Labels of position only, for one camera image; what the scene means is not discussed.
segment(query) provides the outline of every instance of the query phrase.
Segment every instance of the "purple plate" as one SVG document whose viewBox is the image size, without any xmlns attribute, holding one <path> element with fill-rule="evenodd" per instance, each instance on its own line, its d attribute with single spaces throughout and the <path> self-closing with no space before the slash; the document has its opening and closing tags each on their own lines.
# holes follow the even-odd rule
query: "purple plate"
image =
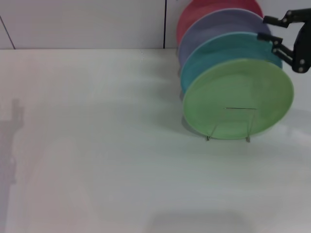
<svg viewBox="0 0 311 233">
<path fill-rule="evenodd" d="M 210 13 L 196 21 L 183 36 L 178 47 L 181 67 L 200 45 L 233 32 L 271 34 L 268 26 L 262 23 L 262 18 L 251 11 L 230 8 Z"/>
</svg>

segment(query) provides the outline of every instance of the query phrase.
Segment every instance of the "green plate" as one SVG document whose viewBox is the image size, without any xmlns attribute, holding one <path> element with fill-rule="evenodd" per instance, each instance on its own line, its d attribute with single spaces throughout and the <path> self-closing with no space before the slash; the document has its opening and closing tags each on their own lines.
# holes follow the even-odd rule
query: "green plate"
<svg viewBox="0 0 311 233">
<path fill-rule="evenodd" d="M 286 73 L 262 60 L 239 59 L 202 73 L 184 97 L 184 115 L 198 132 L 241 139 L 281 120 L 294 99 Z"/>
</svg>

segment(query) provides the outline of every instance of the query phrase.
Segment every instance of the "blue plate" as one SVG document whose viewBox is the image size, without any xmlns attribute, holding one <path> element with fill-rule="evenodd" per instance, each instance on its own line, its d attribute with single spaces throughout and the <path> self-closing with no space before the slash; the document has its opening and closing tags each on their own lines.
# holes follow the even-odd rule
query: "blue plate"
<svg viewBox="0 0 311 233">
<path fill-rule="evenodd" d="M 185 33 L 178 50 L 181 67 L 200 45 L 217 36 L 232 32 L 267 33 L 268 26 L 257 14 L 244 9 L 223 9 L 196 21 Z"/>
<path fill-rule="evenodd" d="M 272 54 L 272 44 L 257 40 L 255 33 L 228 33 L 198 47 L 181 70 L 181 88 L 185 93 L 204 71 L 234 59 L 265 60 L 282 68 L 282 61 Z"/>
</svg>

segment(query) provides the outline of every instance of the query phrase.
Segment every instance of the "plate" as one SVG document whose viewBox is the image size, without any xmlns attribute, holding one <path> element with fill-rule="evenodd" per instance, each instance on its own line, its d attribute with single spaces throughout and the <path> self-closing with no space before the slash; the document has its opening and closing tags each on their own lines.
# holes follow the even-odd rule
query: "plate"
<svg viewBox="0 0 311 233">
<path fill-rule="evenodd" d="M 262 10 L 255 0 L 193 0 L 181 14 L 177 24 L 177 42 L 180 44 L 188 28 L 200 18 L 225 8 L 241 8 L 263 17 Z"/>
<path fill-rule="evenodd" d="M 282 61 L 272 54 L 272 44 L 257 40 L 255 33 L 228 33 L 198 47 L 181 70 L 181 88 L 185 93 L 204 71 L 229 60 L 250 58 L 265 60 L 282 68 Z"/>
<path fill-rule="evenodd" d="M 198 132 L 218 139 L 242 139 L 260 133 L 289 110 L 291 79 L 266 61 L 238 59 L 204 72 L 188 89 L 186 121 Z"/>
<path fill-rule="evenodd" d="M 181 67 L 201 44 L 231 32 L 271 34 L 267 24 L 262 23 L 262 18 L 251 11 L 224 9 L 213 12 L 195 22 L 183 36 L 178 50 Z"/>
</svg>

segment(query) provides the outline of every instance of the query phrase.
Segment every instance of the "table surface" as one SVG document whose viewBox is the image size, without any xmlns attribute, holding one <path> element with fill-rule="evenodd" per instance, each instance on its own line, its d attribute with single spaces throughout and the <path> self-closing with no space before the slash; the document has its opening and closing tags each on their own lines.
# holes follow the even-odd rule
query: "table surface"
<svg viewBox="0 0 311 233">
<path fill-rule="evenodd" d="M 280 123 L 206 142 L 175 50 L 0 51 L 0 232 L 309 233 L 311 79 L 285 70 Z"/>
</svg>

